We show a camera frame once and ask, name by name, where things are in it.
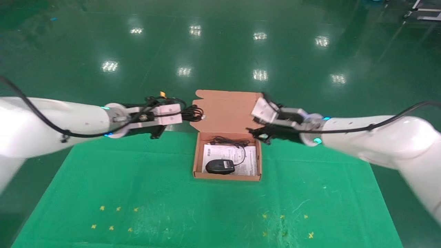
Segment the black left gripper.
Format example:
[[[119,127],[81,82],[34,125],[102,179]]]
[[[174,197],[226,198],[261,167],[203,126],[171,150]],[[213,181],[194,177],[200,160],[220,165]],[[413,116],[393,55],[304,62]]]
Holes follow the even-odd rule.
[[[166,129],[166,125],[157,125],[157,126],[151,126],[148,129],[148,133],[150,134],[150,139],[156,140],[161,137],[161,135],[164,133]]]

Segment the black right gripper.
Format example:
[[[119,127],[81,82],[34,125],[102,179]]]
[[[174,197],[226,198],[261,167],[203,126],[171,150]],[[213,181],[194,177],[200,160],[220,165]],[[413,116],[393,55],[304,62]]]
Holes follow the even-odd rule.
[[[269,127],[255,129],[247,127],[247,131],[252,135],[257,135],[257,139],[264,144],[271,144],[272,139],[304,144],[300,133],[292,127],[270,124]]]

